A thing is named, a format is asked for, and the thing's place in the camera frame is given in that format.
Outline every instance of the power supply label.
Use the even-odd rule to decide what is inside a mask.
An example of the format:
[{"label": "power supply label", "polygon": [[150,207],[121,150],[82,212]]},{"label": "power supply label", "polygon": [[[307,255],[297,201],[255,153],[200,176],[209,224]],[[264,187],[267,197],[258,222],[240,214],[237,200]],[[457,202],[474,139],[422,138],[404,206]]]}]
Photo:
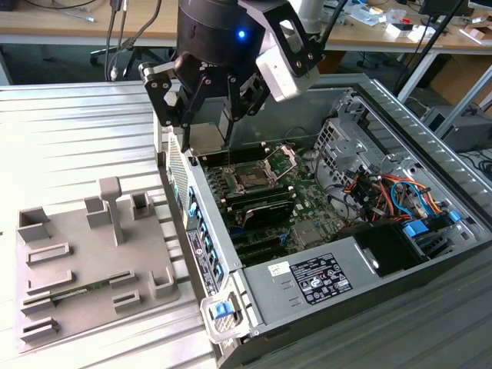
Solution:
[{"label": "power supply label", "polygon": [[291,265],[291,272],[306,302],[311,305],[316,305],[352,289],[351,283],[333,254],[318,256]]},{"label": "power supply label", "polygon": [[198,232],[189,231],[186,232],[188,236],[188,242],[191,246],[191,251],[193,252],[194,260],[200,272],[201,282],[205,287],[208,296],[212,296],[217,293],[217,285],[210,272],[210,267],[208,266],[207,253],[201,245],[200,238],[198,237]]}]

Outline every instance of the white label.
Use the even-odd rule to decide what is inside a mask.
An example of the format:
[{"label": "white label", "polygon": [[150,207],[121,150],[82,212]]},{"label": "white label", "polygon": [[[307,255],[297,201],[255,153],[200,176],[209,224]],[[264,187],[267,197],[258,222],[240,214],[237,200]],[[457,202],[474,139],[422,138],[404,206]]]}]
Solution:
[{"label": "white label", "polygon": [[272,277],[275,277],[280,274],[288,273],[289,271],[291,271],[289,269],[288,261],[282,261],[281,263],[278,264],[268,265],[268,270],[270,271]]}]

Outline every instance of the motherboard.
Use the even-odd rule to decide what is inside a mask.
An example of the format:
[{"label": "motherboard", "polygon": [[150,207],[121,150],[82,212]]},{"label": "motherboard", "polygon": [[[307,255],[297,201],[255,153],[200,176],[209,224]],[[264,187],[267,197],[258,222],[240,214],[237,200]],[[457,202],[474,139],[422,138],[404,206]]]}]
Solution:
[{"label": "motherboard", "polygon": [[222,155],[202,164],[244,265],[325,244],[345,226],[311,173],[310,161],[289,146]]}]

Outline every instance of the wooden desk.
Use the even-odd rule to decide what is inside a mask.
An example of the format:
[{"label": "wooden desk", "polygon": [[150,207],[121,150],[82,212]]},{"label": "wooden desk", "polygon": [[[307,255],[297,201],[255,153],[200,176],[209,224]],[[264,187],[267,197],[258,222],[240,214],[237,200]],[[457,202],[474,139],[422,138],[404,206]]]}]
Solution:
[{"label": "wooden desk", "polygon": [[[152,16],[156,0],[130,0],[125,37],[134,35]],[[108,0],[99,0],[92,6],[90,13],[96,22],[70,17],[64,13],[36,8],[22,0],[14,12],[0,12],[0,44],[38,44],[38,45],[103,45],[110,17]],[[420,23],[423,15],[417,14],[406,5],[395,0],[381,5],[382,9],[403,8],[413,23]],[[163,0],[161,11],[148,30],[139,38],[136,45],[175,46],[178,0]],[[119,18],[115,24],[114,36],[119,29]],[[352,18],[347,25],[334,28],[327,44],[327,50],[359,52],[414,52],[416,42],[408,38],[392,38],[384,31],[383,25],[369,27]],[[433,51],[426,57],[417,70],[402,98],[406,98],[418,83],[422,75],[438,54],[482,54],[492,55],[491,47],[483,47],[471,41],[459,32],[456,26],[450,26],[450,33],[437,41]]]}]

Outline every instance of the green circuit board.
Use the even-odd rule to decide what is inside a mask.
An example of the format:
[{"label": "green circuit board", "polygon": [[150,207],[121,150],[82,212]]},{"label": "green circuit board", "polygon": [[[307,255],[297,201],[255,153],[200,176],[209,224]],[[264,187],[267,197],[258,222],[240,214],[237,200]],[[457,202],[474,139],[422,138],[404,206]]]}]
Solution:
[{"label": "green circuit board", "polygon": [[[274,151],[267,165],[264,161],[249,161],[205,169],[231,240],[246,265],[326,244],[344,226],[307,163],[297,153],[289,152],[293,156],[288,158],[282,150]],[[281,177],[273,181],[272,176]],[[261,197],[272,188],[289,188],[289,192]],[[241,200],[245,195],[258,196],[258,201],[252,201],[239,211],[223,206],[224,198]],[[249,209],[282,202],[294,203],[288,218],[264,227],[247,229],[244,226],[244,215]]]}]

